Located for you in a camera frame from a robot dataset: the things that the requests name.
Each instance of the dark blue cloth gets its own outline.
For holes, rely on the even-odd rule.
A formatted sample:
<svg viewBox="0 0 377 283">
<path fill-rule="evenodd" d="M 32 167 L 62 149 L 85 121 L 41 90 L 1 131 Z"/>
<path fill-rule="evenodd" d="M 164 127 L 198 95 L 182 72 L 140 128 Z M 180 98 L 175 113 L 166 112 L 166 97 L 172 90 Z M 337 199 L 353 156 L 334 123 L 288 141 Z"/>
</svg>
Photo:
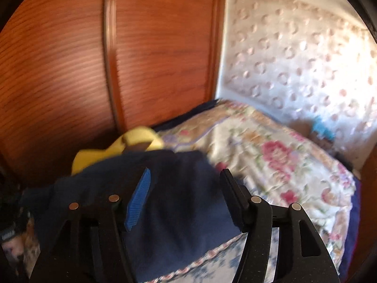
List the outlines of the dark blue cloth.
<svg viewBox="0 0 377 283">
<path fill-rule="evenodd" d="M 139 221 L 122 235 L 139 282 L 186 267 L 240 233 L 233 225 L 219 186 L 219 174 L 198 151 L 128 152 L 60 179 L 43 189 L 29 189 L 21 203 L 35 216 L 41 242 L 71 202 L 90 205 L 120 191 L 141 166 L 151 171 L 151 186 Z"/>
<path fill-rule="evenodd" d="M 359 233 L 360 207 L 361 207 L 361 182 L 354 177 L 356 191 L 352 196 L 352 209 L 349 214 L 349 226 L 346 242 L 344 243 L 344 253 L 342 263 L 339 266 L 339 278 L 341 282 L 345 282 L 348 275 L 348 268 L 352 260 L 355 250 L 357 235 Z"/>
</svg>

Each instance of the floral bedspread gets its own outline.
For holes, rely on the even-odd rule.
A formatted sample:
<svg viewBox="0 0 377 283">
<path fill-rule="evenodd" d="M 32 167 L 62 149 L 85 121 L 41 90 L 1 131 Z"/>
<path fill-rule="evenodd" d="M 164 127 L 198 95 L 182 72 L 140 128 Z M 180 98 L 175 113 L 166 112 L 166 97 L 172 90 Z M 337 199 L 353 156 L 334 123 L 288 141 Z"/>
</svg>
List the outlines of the floral bedspread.
<svg viewBox="0 0 377 283">
<path fill-rule="evenodd" d="M 251 106 L 225 100 L 215 108 L 159 134 L 167 148 L 176 152 L 203 151 L 214 166 L 229 168 L 233 175 L 244 181 L 251 194 L 261 196 L 270 204 L 288 206 L 293 202 L 300 203 L 338 269 L 344 252 L 355 184 L 352 174 L 320 147 Z M 208 273 L 208 267 L 212 265 L 213 268 L 216 263 L 221 266 L 219 260 L 226 252 L 229 256 L 234 255 L 229 246 L 241 246 L 243 249 L 244 241 L 244 236 L 236 237 L 228 244 L 209 251 L 185 269 L 155 282 L 179 281 L 181 279 L 177 275 L 188 272 L 190 276 L 196 272 L 205 273 L 199 280 L 203 282 L 205 278 L 215 276 L 212 272 L 212 275 Z M 266 282 L 272 281 L 277 248 L 278 235 L 275 235 L 271 242 Z M 236 261 L 234 272 L 242 249 L 231 259 Z"/>
</svg>

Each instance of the patterned wallpaper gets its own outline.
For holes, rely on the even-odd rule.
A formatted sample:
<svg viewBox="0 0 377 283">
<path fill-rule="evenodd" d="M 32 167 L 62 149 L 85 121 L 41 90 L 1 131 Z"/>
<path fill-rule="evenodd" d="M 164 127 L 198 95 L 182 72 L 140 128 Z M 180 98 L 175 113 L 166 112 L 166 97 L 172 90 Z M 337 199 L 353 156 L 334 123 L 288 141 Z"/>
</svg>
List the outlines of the patterned wallpaper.
<svg viewBox="0 0 377 283">
<path fill-rule="evenodd" d="M 320 116 L 361 168 L 377 142 L 377 45 L 367 28 L 297 0 L 227 5 L 222 87 L 288 123 Z"/>
</svg>

